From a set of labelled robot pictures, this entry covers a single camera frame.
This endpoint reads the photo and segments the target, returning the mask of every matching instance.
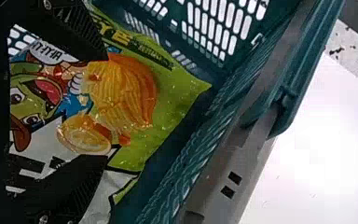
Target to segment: chip bag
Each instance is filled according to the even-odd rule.
[[[9,173],[27,181],[10,178],[7,191],[24,192],[79,154],[106,155],[81,223],[108,220],[110,202],[119,203],[148,158],[211,87],[151,38],[122,29],[96,8],[91,16],[108,61],[81,62],[37,40],[10,64]]]

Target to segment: green label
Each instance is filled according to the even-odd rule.
[[[134,36],[115,29],[111,26],[111,22],[105,18],[102,18],[98,14],[91,12],[91,16],[94,19],[96,26],[100,30],[100,34],[103,37],[103,42],[108,45],[112,45],[114,43],[118,44],[123,48],[142,55],[143,57],[172,71],[173,63],[170,60],[164,58],[154,49],[138,41],[136,38],[134,38]]]

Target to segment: cartoon face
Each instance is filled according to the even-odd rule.
[[[61,86],[47,77],[28,74],[11,77],[11,130],[18,151],[28,147],[33,127],[51,118],[61,101]]]

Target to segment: floor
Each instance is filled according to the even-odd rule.
[[[347,3],[356,3],[356,1],[358,0],[347,0]],[[355,21],[353,18],[347,18],[347,20]],[[358,33],[355,31],[358,27],[356,26],[358,26],[358,21],[354,22],[353,27],[343,21],[337,21],[326,45],[325,53],[358,77]]]
[[[245,223],[358,223],[358,78],[328,54],[274,144]]]

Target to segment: teal plastic basket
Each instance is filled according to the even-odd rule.
[[[315,0],[299,44],[276,81],[244,112],[243,100],[281,39],[301,0],[96,0],[125,28],[151,36],[195,77],[213,84],[148,161],[111,223],[174,223],[180,207],[234,122],[251,125],[272,105],[270,137],[293,121],[344,0]],[[9,47],[20,49],[11,37]]]

